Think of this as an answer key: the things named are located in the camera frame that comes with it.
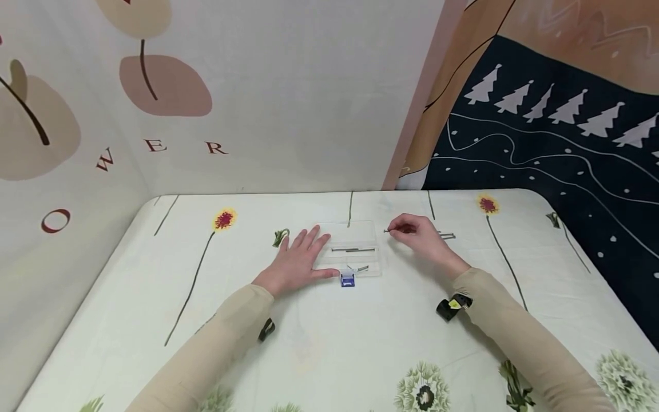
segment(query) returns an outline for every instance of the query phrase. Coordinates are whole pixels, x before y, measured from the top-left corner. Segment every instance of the floral tablecloth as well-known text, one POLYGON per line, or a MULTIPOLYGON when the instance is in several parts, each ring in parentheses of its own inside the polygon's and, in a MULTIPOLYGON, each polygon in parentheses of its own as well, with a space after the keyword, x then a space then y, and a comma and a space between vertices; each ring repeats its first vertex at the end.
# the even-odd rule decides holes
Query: floral tablecloth
POLYGON ((19 412, 123 411, 217 306, 272 261, 277 232, 318 222, 345 225, 333 242, 373 244, 378 271, 357 276, 355 287, 334 279, 276 302, 276 331, 201 411, 545 410, 464 314, 446 322, 435 313, 449 285, 383 233, 402 212, 454 233, 451 247, 502 282, 620 411, 659 407, 659 354, 560 217, 533 192, 496 190, 153 199, 19 412))

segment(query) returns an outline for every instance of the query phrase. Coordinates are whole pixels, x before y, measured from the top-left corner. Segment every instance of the clear plastic box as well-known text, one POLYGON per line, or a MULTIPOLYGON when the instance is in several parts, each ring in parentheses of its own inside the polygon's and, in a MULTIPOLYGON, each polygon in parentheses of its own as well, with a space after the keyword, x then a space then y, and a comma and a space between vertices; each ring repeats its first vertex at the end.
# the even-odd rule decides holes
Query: clear plastic box
POLYGON ((321 236, 331 233, 332 237, 318 255, 317 269, 336 268, 344 271, 351 268, 356 278, 366 278, 382 275, 382 253, 376 236, 373 221, 352 221, 350 227, 347 223, 321 222, 321 236), (332 249, 366 249, 356 252, 332 249), (358 272, 359 268, 368 266, 368 269, 358 272))

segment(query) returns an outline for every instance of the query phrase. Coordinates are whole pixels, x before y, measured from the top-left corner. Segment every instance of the small blue object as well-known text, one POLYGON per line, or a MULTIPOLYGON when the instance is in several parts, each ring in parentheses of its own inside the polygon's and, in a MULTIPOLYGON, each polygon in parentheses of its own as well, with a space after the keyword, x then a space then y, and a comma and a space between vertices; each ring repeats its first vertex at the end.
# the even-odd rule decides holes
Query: small blue object
POLYGON ((341 272, 341 287, 355 287, 355 273, 341 272))

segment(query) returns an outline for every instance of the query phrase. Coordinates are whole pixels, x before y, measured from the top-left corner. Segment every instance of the wall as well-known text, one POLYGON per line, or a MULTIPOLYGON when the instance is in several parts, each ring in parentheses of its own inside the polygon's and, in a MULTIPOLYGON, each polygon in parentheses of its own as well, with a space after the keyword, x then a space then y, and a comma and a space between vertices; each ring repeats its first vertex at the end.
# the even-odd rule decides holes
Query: wall
POLYGON ((5 1, 0 410, 147 199, 380 189, 443 5, 5 1))
POLYGON ((0 86, 0 411, 8 411, 149 194, 121 130, 45 11, 25 2, 2 9, 0 77, 49 143, 0 86), (107 171, 96 167, 102 154, 114 162, 107 171))

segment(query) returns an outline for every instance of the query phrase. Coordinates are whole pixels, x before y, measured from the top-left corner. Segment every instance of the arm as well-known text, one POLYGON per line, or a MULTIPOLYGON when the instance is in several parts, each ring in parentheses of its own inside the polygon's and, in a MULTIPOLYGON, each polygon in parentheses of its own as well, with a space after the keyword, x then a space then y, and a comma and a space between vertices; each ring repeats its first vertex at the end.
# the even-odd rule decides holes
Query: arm
POLYGON ((232 294, 149 381, 126 412, 196 410, 231 364, 256 343, 273 300, 256 285, 232 294))
POLYGON ((572 354, 508 293, 492 275, 471 268, 423 216, 403 214, 389 234, 435 262, 455 291, 473 299, 466 310, 555 412, 615 412, 595 380, 572 354))
POLYGON ((330 235, 320 228, 300 232, 252 284, 229 296, 217 312, 174 354, 132 401, 126 412, 192 412, 229 367, 256 343, 274 299, 313 281, 338 276, 336 269, 313 270, 330 235))
POLYGON ((615 412, 578 360, 492 275, 471 268, 453 286, 473 299, 466 310, 471 322, 494 340, 552 411, 615 412))

